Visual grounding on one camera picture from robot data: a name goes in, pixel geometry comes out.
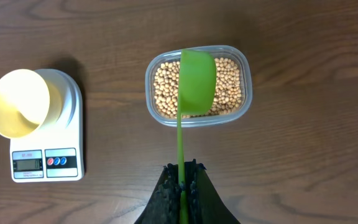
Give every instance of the white kitchen scale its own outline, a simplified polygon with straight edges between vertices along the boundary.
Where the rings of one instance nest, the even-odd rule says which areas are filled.
[[[80,180],[84,176],[83,107],[72,77],[55,69],[35,70],[62,96],[62,112],[54,124],[11,139],[11,174],[15,182]]]

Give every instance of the scale button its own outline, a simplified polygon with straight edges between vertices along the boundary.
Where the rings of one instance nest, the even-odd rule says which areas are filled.
[[[47,161],[47,164],[48,164],[48,166],[52,165],[53,164],[53,158],[49,158],[48,161]]]
[[[60,165],[64,165],[64,164],[66,164],[66,162],[67,162],[66,157],[63,157],[60,159]]]
[[[57,166],[57,165],[59,165],[59,163],[60,163],[60,159],[59,159],[59,157],[56,157],[56,158],[55,158],[55,161],[53,162],[53,164],[54,164],[55,166]]]

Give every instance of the blue button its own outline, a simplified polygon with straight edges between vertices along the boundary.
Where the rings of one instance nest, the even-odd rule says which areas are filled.
[[[64,164],[66,164],[66,162],[67,162],[66,157],[63,157],[60,159],[60,165],[64,165]]]
[[[57,165],[59,165],[59,163],[60,163],[60,159],[59,159],[59,157],[56,157],[55,160],[54,160],[54,162],[53,162],[53,164],[54,164],[55,166],[57,166]]]

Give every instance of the wood grain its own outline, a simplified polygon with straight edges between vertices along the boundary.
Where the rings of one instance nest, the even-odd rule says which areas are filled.
[[[358,223],[358,1],[0,0],[0,77],[59,68],[85,99],[86,175],[15,184],[0,137],[0,223],[133,223],[176,130],[145,105],[149,62],[226,44],[247,57],[250,110],[184,130],[241,223]]]

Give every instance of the green spoon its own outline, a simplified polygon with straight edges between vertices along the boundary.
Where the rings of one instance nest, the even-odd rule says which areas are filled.
[[[178,91],[178,182],[185,184],[185,157],[181,116],[205,114],[212,106],[216,86],[216,65],[209,53],[182,50]],[[180,223],[188,223],[186,192],[180,197]]]

